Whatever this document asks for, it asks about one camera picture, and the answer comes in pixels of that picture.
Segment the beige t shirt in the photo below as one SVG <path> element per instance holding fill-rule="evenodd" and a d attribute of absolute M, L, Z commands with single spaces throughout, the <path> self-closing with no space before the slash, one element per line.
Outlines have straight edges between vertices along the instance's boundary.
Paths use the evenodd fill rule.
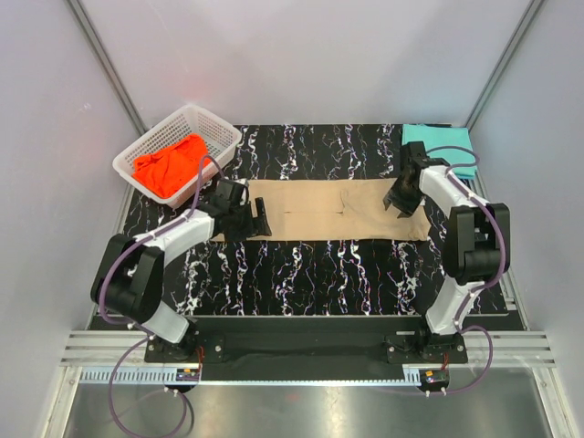
<path fill-rule="evenodd" d="M 431 224 L 420 206 L 399 217 L 383 198 L 395 180 L 252 180 L 250 195 L 261 197 L 272 234 L 268 241 L 386 239 L 425 241 Z"/>

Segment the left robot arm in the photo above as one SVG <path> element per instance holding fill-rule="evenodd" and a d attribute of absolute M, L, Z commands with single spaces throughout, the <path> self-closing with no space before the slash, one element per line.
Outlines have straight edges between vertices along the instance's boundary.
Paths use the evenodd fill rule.
<path fill-rule="evenodd" d="M 178 361 L 201 351 L 194 322 L 162 300 L 167 265 L 190 248 L 218 235 L 240 242 L 270 236 L 265 202 L 253 199 L 246 179 L 222 178 L 201 201 L 148 233 L 111 237 L 101 259 L 90 297 L 104 319 L 113 311 L 165 347 Z"/>

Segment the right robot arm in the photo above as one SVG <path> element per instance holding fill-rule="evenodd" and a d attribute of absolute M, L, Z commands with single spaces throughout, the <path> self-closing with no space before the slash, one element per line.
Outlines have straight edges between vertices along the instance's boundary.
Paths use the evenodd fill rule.
<path fill-rule="evenodd" d="M 397 182 L 385 207 L 410 217 L 429 198 L 446 217 L 442 287 L 410 335 L 385 339 L 391 364 L 466 361 L 463 323 L 482 291 L 495 286 L 510 266 L 510 211 L 477 195 L 454 174 L 454 165 L 432 158 L 423 142 L 401 148 Z"/>

